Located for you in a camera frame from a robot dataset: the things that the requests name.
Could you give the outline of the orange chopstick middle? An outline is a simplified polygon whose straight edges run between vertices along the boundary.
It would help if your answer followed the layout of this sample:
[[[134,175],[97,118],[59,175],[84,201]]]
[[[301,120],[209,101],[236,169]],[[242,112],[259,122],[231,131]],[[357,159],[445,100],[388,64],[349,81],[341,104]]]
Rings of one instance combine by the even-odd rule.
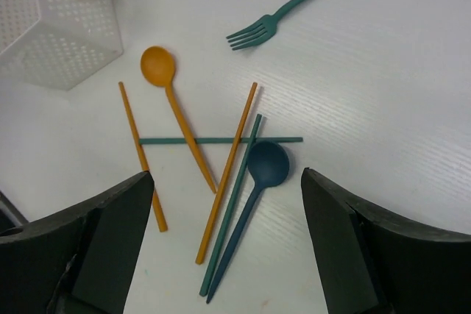
[[[219,183],[218,190],[216,192],[216,196],[213,200],[213,205],[210,210],[210,214],[208,216],[208,221],[206,223],[205,231],[202,235],[201,243],[199,245],[199,250],[196,255],[195,263],[197,265],[201,265],[205,261],[205,256],[208,250],[208,245],[210,242],[210,239],[213,234],[213,229],[215,227],[218,215],[219,215],[219,210],[222,204],[222,199],[225,194],[225,190],[227,187],[227,181],[229,179],[229,176],[231,174],[231,170],[233,167],[234,159],[236,157],[236,153],[238,150],[238,145],[239,141],[241,139],[242,133],[244,131],[245,123],[247,122],[247,118],[252,106],[253,99],[255,97],[255,93],[258,87],[257,82],[253,82],[249,91],[249,95],[247,97],[246,103],[244,105],[244,110],[241,114],[240,120],[238,122],[237,130],[235,132],[235,136],[232,139],[232,146],[230,148],[230,152],[227,157],[227,161],[224,166],[224,170],[222,173],[222,177]]]

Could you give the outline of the teal chopstick crossing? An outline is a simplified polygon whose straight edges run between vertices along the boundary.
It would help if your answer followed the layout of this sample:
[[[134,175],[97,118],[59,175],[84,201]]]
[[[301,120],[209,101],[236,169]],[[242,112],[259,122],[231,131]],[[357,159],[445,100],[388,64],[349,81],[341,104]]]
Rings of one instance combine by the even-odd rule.
[[[272,141],[275,143],[301,143],[302,137],[274,137],[274,138],[256,138],[256,141]],[[198,144],[229,144],[233,142],[232,138],[196,138]],[[185,138],[141,138],[141,145],[176,145],[186,144]]]

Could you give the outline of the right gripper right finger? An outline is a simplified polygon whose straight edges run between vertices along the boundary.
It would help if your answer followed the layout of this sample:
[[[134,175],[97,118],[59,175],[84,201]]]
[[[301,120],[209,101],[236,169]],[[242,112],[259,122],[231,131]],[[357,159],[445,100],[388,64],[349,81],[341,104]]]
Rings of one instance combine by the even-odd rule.
[[[470,236],[411,220],[306,168],[302,200],[329,313],[468,313]]]

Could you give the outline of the teal fork upper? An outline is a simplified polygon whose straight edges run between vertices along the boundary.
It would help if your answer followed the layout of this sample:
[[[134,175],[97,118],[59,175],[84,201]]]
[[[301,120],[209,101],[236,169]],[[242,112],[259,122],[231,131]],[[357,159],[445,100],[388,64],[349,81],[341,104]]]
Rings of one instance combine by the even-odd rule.
[[[281,6],[274,14],[265,14],[253,24],[226,37],[233,51],[259,46],[277,33],[277,25],[295,7],[307,0],[290,0]]]

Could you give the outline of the white utensil caddy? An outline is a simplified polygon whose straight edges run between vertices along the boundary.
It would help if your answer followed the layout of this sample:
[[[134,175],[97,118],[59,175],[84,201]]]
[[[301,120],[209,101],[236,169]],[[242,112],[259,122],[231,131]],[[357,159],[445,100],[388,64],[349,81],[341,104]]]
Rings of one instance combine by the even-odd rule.
[[[1,77],[70,90],[123,52],[112,0],[1,0]]]

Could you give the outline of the blue plastic spoon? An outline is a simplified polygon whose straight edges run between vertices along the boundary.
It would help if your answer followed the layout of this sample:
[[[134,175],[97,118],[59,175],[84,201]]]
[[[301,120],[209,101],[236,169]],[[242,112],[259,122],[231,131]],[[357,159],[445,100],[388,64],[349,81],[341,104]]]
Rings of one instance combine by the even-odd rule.
[[[250,149],[247,167],[255,183],[254,188],[227,242],[213,281],[210,284],[206,298],[207,304],[213,299],[224,277],[259,196],[263,190],[281,185],[287,179],[290,162],[285,149],[279,143],[263,140],[255,143]]]

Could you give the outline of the teal chopstick beside spoon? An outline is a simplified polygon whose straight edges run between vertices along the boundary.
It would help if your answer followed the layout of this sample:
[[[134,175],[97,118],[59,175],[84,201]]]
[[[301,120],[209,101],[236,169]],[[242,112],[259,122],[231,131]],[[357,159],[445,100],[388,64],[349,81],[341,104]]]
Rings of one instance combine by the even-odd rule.
[[[251,147],[252,147],[252,145],[255,142],[255,139],[257,137],[257,133],[258,133],[259,126],[261,124],[262,117],[263,116],[261,114],[257,114],[256,118],[255,118],[255,122],[252,126],[252,130],[251,130],[251,133],[250,133],[250,136],[249,136],[249,140],[247,142],[247,147],[245,149],[244,156],[242,158],[242,161],[241,161],[241,164],[240,164],[240,167],[239,167],[239,170],[238,170],[238,174],[236,176],[235,183],[234,183],[232,192],[230,194],[230,199],[229,199],[229,202],[227,203],[227,207],[226,207],[226,210],[225,210],[225,213],[224,213],[224,217],[222,219],[222,223],[221,223],[221,226],[219,228],[219,233],[217,235],[216,242],[214,244],[213,251],[212,251],[211,256],[210,256],[209,264],[208,264],[208,267],[206,269],[205,276],[203,278],[201,288],[199,290],[199,295],[201,297],[207,296],[207,294],[209,292],[210,284],[211,284],[214,272],[216,270],[216,266],[217,266],[218,261],[219,261],[219,256],[220,256],[220,253],[222,251],[224,241],[225,241],[225,238],[227,236],[227,232],[229,230],[230,222],[231,222],[231,219],[233,217],[233,213],[235,211],[236,204],[237,204],[237,201],[238,201],[238,196],[239,196],[239,193],[240,193],[241,185],[242,185],[244,175],[245,175],[245,171],[246,171],[246,168],[247,168],[247,158],[248,158],[248,155],[249,155],[249,150],[251,149]]]

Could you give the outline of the orange chopstick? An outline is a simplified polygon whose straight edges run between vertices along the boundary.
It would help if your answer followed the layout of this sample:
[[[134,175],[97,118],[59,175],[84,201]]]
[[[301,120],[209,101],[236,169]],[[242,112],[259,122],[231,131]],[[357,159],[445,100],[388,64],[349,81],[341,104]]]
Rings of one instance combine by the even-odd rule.
[[[132,114],[131,106],[130,106],[130,103],[129,103],[129,99],[127,97],[127,93],[126,93],[126,90],[125,90],[124,83],[119,82],[118,86],[119,86],[119,90],[121,92],[121,97],[122,97],[122,101],[123,101],[123,104],[124,104],[124,109],[125,109],[125,112],[126,112],[126,115],[127,115],[127,120],[129,122],[129,125],[130,125],[132,138],[133,138],[133,141],[134,141],[134,144],[135,144],[135,148],[136,148],[136,151],[137,151],[137,154],[138,154],[138,159],[139,159],[139,162],[141,164],[141,168],[142,168],[143,171],[150,171],[149,164],[147,162],[147,158],[146,158],[144,149],[143,149],[142,145],[139,143],[140,136],[138,134],[137,126],[136,126],[136,123],[135,123],[134,116]],[[156,189],[153,190],[152,207],[153,207],[153,210],[154,210],[154,214],[155,214],[155,218],[156,218],[156,221],[157,221],[157,226],[158,226],[159,231],[160,232],[166,232],[169,228],[168,228],[168,225],[166,223],[165,215],[163,213],[163,209],[161,207],[160,199],[159,199],[159,196],[157,194]]]
[[[206,223],[205,231],[202,235],[201,243],[199,245],[199,250],[196,255],[195,263],[197,265],[201,265],[205,261],[205,256],[208,250],[208,245],[210,242],[210,239],[213,234],[213,229],[215,227],[218,215],[219,215],[219,210],[222,204],[222,199],[225,194],[225,190],[227,187],[227,181],[229,179],[229,176],[231,174],[231,170],[233,167],[234,159],[236,157],[236,153],[238,150],[238,145],[239,141],[241,139],[242,133],[244,131],[245,123],[247,122],[247,118],[252,106],[253,99],[255,97],[255,93],[258,87],[257,82],[253,82],[249,91],[249,95],[247,97],[246,103],[244,105],[244,110],[241,114],[240,120],[238,122],[237,130],[235,132],[235,136],[232,139],[232,146],[230,148],[230,152],[227,157],[227,161],[224,166],[224,170],[222,173],[222,177],[219,183],[218,190],[216,192],[216,196],[213,200],[213,205],[210,210],[210,214],[208,216],[208,221]]]

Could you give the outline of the orange chopstick left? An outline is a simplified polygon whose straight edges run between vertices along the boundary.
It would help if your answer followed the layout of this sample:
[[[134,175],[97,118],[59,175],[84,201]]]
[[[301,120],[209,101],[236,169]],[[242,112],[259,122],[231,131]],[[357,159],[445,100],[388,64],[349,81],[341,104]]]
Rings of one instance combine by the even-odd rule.
[[[139,162],[141,164],[141,168],[142,168],[143,171],[150,171],[149,164],[147,162],[147,158],[146,158],[144,149],[143,149],[142,145],[139,143],[140,136],[138,134],[137,126],[136,126],[136,123],[135,123],[134,116],[132,114],[131,106],[130,106],[130,103],[129,103],[129,99],[127,97],[127,93],[126,93],[126,90],[125,90],[124,83],[119,82],[118,86],[119,86],[119,90],[121,92],[121,97],[122,97],[122,101],[123,101],[123,104],[124,104],[124,109],[125,109],[125,112],[126,112],[126,115],[127,115],[127,120],[129,122],[129,125],[130,125],[132,138],[133,138],[133,141],[134,141],[134,144],[135,144],[135,148],[136,148],[136,151],[137,151],[137,154],[138,154],[138,159],[139,159]],[[166,223],[165,215],[163,213],[163,209],[161,207],[160,199],[159,199],[159,196],[157,194],[156,189],[153,190],[152,207],[153,207],[153,210],[154,210],[154,214],[155,214],[155,218],[156,218],[156,221],[157,221],[157,226],[158,226],[159,231],[160,232],[166,232],[169,228],[168,228],[168,225]]]

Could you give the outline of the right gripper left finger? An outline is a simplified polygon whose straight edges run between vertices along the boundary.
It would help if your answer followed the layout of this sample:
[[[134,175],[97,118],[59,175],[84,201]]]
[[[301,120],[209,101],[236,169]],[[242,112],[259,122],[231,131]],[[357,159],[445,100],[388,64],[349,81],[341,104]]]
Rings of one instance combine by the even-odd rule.
[[[1,232],[2,313],[122,313],[152,206],[140,172]]]

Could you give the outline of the orange plastic spoon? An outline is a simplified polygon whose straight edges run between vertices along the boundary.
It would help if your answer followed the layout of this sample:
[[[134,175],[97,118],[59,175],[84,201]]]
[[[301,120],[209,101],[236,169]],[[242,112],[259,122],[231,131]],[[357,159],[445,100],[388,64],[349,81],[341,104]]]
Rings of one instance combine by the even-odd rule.
[[[169,51],[160,46],[151,46],[141,55],[141,73],[147,82],[154,86],[164,88],[170,107],[182,131],[194,159],[202,172],[210,190],[216,193],[216,185],[210,173],[210,169],[205,161],[202,151],[199,149],[193,132],[185,119],[182,109],[178,103],[173,88],[173,79],[176,74],[176,62]]]

